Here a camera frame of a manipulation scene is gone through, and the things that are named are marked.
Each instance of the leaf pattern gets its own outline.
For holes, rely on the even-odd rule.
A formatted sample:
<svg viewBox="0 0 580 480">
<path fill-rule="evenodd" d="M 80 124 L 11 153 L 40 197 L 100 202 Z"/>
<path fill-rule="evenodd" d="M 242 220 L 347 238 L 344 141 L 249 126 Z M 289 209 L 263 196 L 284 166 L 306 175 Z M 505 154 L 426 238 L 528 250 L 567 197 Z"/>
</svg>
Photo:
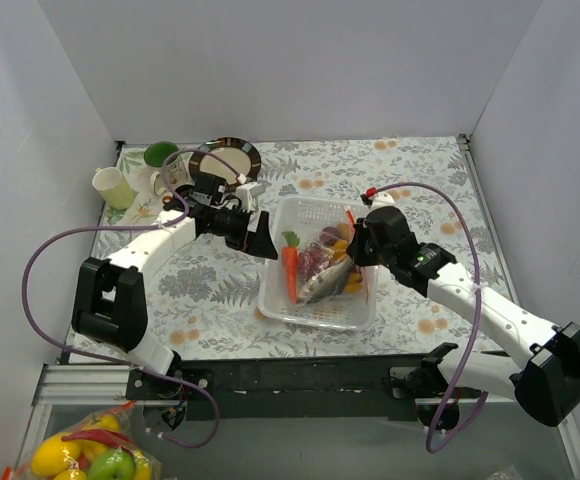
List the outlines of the leaf pattern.
<svg viewBox="0 0 580 480">
<path fill-rule="evenodd" d="M 467 164 L 452 137 L 275 142 L 255 144 L 266 187 L 261 208 L 274 216 L 281 197 L 297 193 L 357 201 L 371 186 L 423 182 L 457 202 L 475 239 L 483 281 L 509 291 L 469 180 Z M 161 211 L 149 190 L 143 148 L 124 147 L 118 162 L 137 192 L 128 210 L 106 208 L 104 225 L 146 225 Z M 391 191 L 421 241 L 438 243 L 472 265 L 466 238 L 454 212 L 438 196 L 417 188 Z M 136 234 L 100 232 L 92 254 L 105 258 Z M 379 273 L 377 313 L 361 332 L 334 333 L 267 319 L 258 311 L 262 261 L 226 248 L 221 238 L 203 235 L 179 250 L 146 284 L 149 328 L 186 359 L 309 357 L 428 352 L 444 341 L 465 345 L 470 325 L 446 308 Z M 70 332 L 78 348 L 108 353 L 105 347 Z M 496 349 L 483 334 L 477 349 Z M 84 361 L 73 356 L 72 362 Z"/>
</svg>

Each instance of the plate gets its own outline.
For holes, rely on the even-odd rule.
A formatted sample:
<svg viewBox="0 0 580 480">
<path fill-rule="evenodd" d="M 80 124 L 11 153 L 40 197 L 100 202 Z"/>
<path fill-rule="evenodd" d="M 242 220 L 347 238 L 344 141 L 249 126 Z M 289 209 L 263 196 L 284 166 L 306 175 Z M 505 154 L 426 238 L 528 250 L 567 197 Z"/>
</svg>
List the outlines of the plate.
<svg viewBox="0 0 580 480">
<path fill-rule="evenodd" d="M 217 138 L 204 143 L 198 149 L 218 155 L 250 180 L 256 180 L 261 170 L 261 154 L 254 145 L 240 138 Z M 237 185 L 234 173 L 205 153 L 193 153 L 188 162 L 188 169 L 193 180 L 197 179 L 199 172 L 206 172 L 225 178 L 231 187 Z"/>
</svg>

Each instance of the plastic bin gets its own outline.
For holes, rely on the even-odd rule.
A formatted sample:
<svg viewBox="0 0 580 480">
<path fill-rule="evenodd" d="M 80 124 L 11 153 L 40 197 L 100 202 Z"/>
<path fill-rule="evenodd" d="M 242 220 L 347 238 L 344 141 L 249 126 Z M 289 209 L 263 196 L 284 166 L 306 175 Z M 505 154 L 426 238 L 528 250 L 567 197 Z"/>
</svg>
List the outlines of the plastic bin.
<svg viewBox="0 0 580 480">
<path fill-rule="evenodd" d="M 291 195 L 279 203 L 272 224 L 272 241 L 277 250 L 286 245 L 282 232 L 295 231 L 302 236 L 314 234 L 314 227 L 321 229 L 328 225 L 347 222 L 344 207 L 348 205 L 352 214 L 363 217 L 368 207 L 361 203 L 331 198 L 304 197 Z M 377 301 L 378 267 L 363 269 L 363 291 L 353 297 L 333 297 L 314 304 L 297 307 L 288 299 L 285 286 L 285 272 L 278 261 L 266 260 L 259 290 L 258 306 L 266 317 L 277 318 L 289 323 L 309 325 L 331 330 L 350 331 L 368 328 L 375 317 Z"/>
</svg>

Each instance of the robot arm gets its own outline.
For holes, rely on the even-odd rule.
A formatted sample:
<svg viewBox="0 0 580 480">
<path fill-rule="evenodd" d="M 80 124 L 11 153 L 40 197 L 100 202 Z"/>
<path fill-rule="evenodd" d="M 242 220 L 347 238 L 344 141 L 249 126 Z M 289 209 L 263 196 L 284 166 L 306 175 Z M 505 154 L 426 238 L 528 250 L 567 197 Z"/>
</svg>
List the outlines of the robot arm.
<svg viewBox="0 0 580 480">
<path fill-rule="evenodd" d="M 362 196 L 370 212 L 355 224 L 348 254 L 359 266 L 383 265 L 400 284 L 445 305 L 472 322 L 475 290 L 481 288 L 481 330 L 507 357 L 473 353 L 459 380 L 471 387 L 516 399 L 539 422 L 558 425 L 580 402 L 580 326 L 566 327 L 521 309 L 490 288 L 475 285 L 455 257 L 432 243 L 419 243 L 405 216 L 387 194 Z M 421 366 L 397 381 L 412 395 L 441 393 L 462 352 L 444 343 Z"/>
<path fill-rule="evenodd" d="M 133 364 L 165 375 L 176 354 L 148 331 L 144 286 L 168 259 L 203 233 L 221 236 L 229 248 L 246 254 L 278 258 L 268 230 L 269 213 L 257 211 L 256 198 L 263 187 L 247 183 L 237 187 L 234 195 L 226 192 L 225 180 L 201 173 L 194 187 L 177 189 L 187 197 L 188 217 L 139 235 L 104 260 L 88 258 L 79 270 L 72 328 Z M 239 206 L 224 206 L 232 199 Z M 183 205 L 173 199 L 155 224 L 166 224 L 182 211 Z M 104 292 L 114 292 L 114 298 L 104 298 Z"/>
</svg>

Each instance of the white wall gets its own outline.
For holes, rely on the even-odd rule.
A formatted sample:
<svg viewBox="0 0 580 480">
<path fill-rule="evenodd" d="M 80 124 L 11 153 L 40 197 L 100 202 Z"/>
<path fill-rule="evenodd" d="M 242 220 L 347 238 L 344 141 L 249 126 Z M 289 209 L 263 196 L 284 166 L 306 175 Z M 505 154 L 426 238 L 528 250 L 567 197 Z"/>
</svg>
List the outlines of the white wall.
<svg viewBox="0 0 580 480">
<path fill-rule="evenodd" d="M 53 232 L 97 220 L 91 191 L 114 144 L 36 0 L 0 0 L 0 475 L 16 460 L 42 362 L 21 308 L 24 263 Z M 57 245 L 33 271 L 32 306 L 65 335 L 77 268 L 92 237 Z"/>
<path fill-rule="evenodd" d="M 472 132 L 540 0 L 39 0 L 115 139 Z"/>
<path fill-rule="evenodd" d="M 580 2 L 543 1 L 474 153 L 523 305 L 580 324 Z"/>
</svg>

